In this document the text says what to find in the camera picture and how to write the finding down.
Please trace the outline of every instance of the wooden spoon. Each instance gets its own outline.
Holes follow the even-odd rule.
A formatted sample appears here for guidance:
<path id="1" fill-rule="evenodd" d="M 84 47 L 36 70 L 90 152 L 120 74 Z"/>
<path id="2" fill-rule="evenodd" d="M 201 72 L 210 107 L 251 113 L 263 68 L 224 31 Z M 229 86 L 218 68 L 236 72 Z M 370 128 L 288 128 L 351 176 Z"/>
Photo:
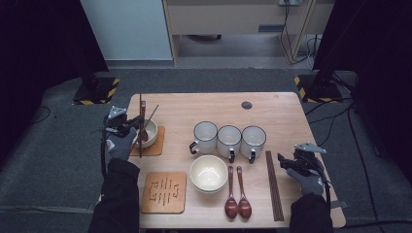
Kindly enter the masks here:
<path id="1" fill-rule="evenodd" d="M 229 173 L 229 197 L 227 198 L 226 203 L 224 204 L 224 211 L 226 215 L 230 218 L 236 218 L 238 208 L 236 200 L 233 197 L 233 167 L 229 166 L 227 168 Z"/>
<path id="2" fill-rule="evenodd" d="M 242 177 L 242 168 L 240 166 L 237 167 L 237 178 L 239 179 L 240 184 L 240 194 L 241 199 L 239 201 L 239 215 L 245 219 L 249 219 L 252 215 L 252 206 L 249 203 L 248 199 L 246 199 L 245 191 L 243 190 L 243 177 Z"/>

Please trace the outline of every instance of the black curtain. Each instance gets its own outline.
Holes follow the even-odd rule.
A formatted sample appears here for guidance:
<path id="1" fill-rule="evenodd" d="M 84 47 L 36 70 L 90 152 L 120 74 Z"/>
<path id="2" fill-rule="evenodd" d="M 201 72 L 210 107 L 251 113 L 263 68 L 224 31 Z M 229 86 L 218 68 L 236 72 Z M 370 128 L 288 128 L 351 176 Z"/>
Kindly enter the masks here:
<path id="1" fill-rule="evenodd" d="M 80 76 L 71 50 L 90 72 L 108 71 L 80 1 L 0 0 L 0 164 L 41 105 L 44 91 Z"/>
<path id="2" fill-rule="evenodd" d="M 412 183 L 412 1 L 336 0 L 315 69 L 355 71 L 352 93 L 377 153 Z"/>

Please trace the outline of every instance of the black sleeve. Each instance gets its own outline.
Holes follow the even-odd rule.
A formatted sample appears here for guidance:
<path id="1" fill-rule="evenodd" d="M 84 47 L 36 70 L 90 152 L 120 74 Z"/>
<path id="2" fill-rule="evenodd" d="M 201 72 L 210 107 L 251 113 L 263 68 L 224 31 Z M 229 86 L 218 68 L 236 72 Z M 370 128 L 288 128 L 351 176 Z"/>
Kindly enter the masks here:
<path id="1" fill-rule="evenodd" d="M 324 197 L 307 194 L 294 202 L 291 208 L 291 233 L 333 232 L 332 219 Z"/>
<path id="2" fill-rule="evenodd" d="M 94 209 L 88 232 L 138 232 L 140 169 L 134 164 L 112 159 L 106 181 L 101 188 L 101 201 Z"/>

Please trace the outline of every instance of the mug handle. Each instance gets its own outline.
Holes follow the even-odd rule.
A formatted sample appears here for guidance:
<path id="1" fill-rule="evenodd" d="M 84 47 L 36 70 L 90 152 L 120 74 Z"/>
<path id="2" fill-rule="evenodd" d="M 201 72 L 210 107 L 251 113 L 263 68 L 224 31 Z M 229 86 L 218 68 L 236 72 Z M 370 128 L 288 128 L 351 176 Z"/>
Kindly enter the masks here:
<path id="1" fill-rule="evenodd" d="M 199 149 L 193 150 L 194 146 L 196 146 L 197 144 L 199 144 L 199 141 L 194 141 L 190 144 L 189 150 L 191 154 L 196 154 L 199 152 Z"/>
<path id="2" fill-rule="evenodd" d="M 233 163 L 234 162 L 234 149 L 230 149 L 230 157 L 229 157 L 229 162 Z"/>
<path id="3" fill-rule="evenodd" d="M 256 157 L 257 157 L 257 152 L 255 149 L 252 149 L 251 156 L 249 157 L 249 163 L 254 164 Z"/>

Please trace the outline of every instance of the white mug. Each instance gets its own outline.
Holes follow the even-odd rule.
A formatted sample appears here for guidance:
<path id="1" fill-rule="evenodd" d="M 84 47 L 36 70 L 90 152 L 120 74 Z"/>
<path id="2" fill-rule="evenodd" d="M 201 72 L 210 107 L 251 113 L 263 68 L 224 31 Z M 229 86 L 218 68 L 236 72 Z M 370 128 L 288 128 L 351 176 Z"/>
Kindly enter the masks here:
<path id="1" fill-rule="evenodd" d="M 218 127 L 213 122 L 202 121 L 196 124 L 193 129 L 194 142 L 189 146 L 191 154 L 198 152 L 207 154 L 211 153 L 216 148 L 216 136 L 218 134 Z"/>
<path id="2" fill-rule="evenodd" d="M 232 125 L 223 126 L 218 131 L 218 153 L 233 163 L 236 153 L 239 152 L 241 140 L 242 133 L 238 128 Z"/>
<path id="3" fill-rule="evenodd" d="M 248 126 L 242 132 L 240 152 L 253 164 L 263 151 L 266 133 L 258 126 Z"/>

